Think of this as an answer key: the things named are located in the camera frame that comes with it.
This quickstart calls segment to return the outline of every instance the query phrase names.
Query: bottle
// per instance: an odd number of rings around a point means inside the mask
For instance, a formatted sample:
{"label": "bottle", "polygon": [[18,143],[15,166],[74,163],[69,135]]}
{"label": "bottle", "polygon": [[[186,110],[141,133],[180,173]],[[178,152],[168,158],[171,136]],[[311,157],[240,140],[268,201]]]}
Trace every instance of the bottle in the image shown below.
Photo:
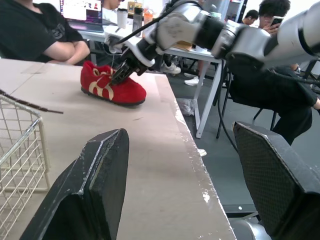
{"label": "bottle", "polygon": [[[138,30],[142,27],[142,13],[144,9],[141,7],[135,7],[134,8],[134,14],[133,14],[133,26],[132,31]],[[135,36],[140,37],[141,32],[137,33]]]}
{"label": "bottle", "polygon": [[[149,9],[149,8],[146,8],[146,11],[144,12],[144,17],[143,18],[144,18],[144,20],[143,20],[143,24],[144,25],[152,22],[152,20],[154,19],[154,15],[153,15],[152,10]],[[142,32],[142,37],[143,38],[146,36],[147,32],[148,32],[148,28],[143,30],[143,32]]]}

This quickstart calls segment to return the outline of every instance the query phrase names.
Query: shoe sole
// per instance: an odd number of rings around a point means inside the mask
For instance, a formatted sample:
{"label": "shoe sole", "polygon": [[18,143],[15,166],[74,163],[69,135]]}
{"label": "shoe sole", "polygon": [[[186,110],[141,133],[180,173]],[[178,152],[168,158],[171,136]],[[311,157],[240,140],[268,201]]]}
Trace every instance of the shoe sole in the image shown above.
{"label": "shoe sole", "polygon": [[193,79],[193,78],[196,77],[196,75],[192,75],[192,74],[189,74],[189,73],[184,73],[183,75],[184,75],[186,78],[191,78],[191,79]]}
{"label": "shoe sole", "polygon": [[163,71],[165,74],[180,74],[181,71]]}
{"label": "shoe sole", "polygon": [[184,83],[184,84],[186,84],[186,85],[188,85],[188,86],[191,86],[191,87],[194,87],[194,86],[197,86],[198,85],[198,83],[197,84],[192,84],[192,83]]}
{"label": "shoe sole", "polygon": [[116,102],[116,101],[111,101],[110,99],[107,99],[107,98],[104,98],[102,96],[97,96],[87,90],[85,90],[83,87],[81,87],[81,91],[87,95],[89,95],[90,97],[94,97],[96,99],[100,99],[100,100],[104,100],[106,102],[109,102],[109,103],[113,103],[115,105],[119,105],[119,106],[123,106],[123,107],[133,107],[133,106],[137,106],[137,105],[140,105],[140,104],[143,104],[146,99],[144,99],[143,101],[139,101],[139,102],[135,102],[135,103],[123,103],[123,102]]}

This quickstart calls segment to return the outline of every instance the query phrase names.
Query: plastic bag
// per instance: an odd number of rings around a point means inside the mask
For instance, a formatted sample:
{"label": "plastic bag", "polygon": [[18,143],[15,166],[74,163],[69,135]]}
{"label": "plastic bag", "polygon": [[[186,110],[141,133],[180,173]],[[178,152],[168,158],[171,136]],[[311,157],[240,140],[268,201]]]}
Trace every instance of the plastic bag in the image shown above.
{"label": "plastic bag", "polygon": [[183,116],[194,116],[195,115],[195,105],[193,99],[188,98],[177,98],[176,102],[182,112]]}

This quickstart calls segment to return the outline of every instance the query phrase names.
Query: cup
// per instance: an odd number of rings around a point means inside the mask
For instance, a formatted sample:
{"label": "cup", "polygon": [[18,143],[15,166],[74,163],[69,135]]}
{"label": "cup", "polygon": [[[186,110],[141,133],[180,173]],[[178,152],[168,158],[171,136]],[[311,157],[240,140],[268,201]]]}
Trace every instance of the cup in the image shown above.
{"label": "cup", "polygon": [[118,27],[125,29],[127,26],[127,20],[128,20],[128,10],[125,8],[118,8],[117,10]]}

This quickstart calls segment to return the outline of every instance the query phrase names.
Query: person's arm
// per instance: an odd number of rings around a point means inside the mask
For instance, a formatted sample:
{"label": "person's arm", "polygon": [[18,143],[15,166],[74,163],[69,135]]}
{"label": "person's arm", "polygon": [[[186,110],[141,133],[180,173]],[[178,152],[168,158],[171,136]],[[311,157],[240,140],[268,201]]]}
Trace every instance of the person's arm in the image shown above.
{"label": "person's arm", "polygon": [[85,59],[89,54],[90,50],[88,45],[84,41],[76,41],[72,43],[74,46],[74,54],[68,60],[65,61],[66,64],[75,65]]}
{"label": "person's arm", "polygon": [[65,62],[72,58],[76,53],[75,45],[71,42],[59,42],[49,46],[43,54],[58,62]]}

